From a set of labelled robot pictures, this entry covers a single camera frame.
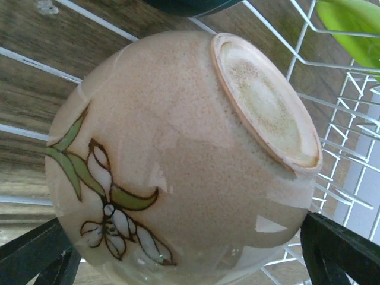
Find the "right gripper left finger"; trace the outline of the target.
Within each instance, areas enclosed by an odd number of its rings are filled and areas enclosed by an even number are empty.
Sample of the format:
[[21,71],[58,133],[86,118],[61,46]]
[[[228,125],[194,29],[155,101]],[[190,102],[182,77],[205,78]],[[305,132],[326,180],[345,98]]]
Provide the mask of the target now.
[[73,284],[80,261],[55,218],[1,246],[1,284]]

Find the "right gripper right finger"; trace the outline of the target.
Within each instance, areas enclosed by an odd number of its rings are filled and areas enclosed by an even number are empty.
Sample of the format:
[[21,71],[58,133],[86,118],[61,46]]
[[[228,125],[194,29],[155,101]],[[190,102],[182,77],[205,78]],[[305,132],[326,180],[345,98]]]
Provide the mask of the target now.
[[379,284],[379,245],[350,229],[308,212],[300,241],[312,284]]

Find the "white wire dish rack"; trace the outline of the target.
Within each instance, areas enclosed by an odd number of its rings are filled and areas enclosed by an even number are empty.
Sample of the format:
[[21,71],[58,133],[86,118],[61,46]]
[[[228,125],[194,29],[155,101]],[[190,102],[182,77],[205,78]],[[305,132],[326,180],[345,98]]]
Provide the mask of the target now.
[[312,210],[379,241],[379,84],[322,32],[314,1],[242,1],[185,18],[143,1],[1,2],[1,243],[54,217],[43,149],[75,84],[137,38],[238,34],[301,94],[322,139]]

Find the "beige floral bowl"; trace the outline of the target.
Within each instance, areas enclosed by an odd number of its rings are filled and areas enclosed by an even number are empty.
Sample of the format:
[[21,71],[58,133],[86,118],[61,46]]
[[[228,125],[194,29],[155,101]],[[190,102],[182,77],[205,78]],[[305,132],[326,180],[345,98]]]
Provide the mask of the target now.
[[319,135],[277,67],[230,33],[167,31],[93,70],[45,149],[58,220],[116,284],[232,284],[304,221]]

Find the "green plate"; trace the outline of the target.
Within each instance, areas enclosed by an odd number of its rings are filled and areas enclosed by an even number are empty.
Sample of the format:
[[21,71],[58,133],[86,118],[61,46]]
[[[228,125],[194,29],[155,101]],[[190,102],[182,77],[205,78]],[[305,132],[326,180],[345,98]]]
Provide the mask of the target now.
[[369,1],[317,1],[317,14],[332,36],[364,68],[379,69],[379,6]]

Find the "teal white bowl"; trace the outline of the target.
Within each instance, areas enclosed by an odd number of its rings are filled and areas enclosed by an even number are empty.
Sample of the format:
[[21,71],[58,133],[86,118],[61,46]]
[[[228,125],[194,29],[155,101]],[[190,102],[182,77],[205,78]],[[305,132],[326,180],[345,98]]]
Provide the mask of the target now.
[[144,0],[165,13],[180,17],[202,17],[226,10],[240,0]]

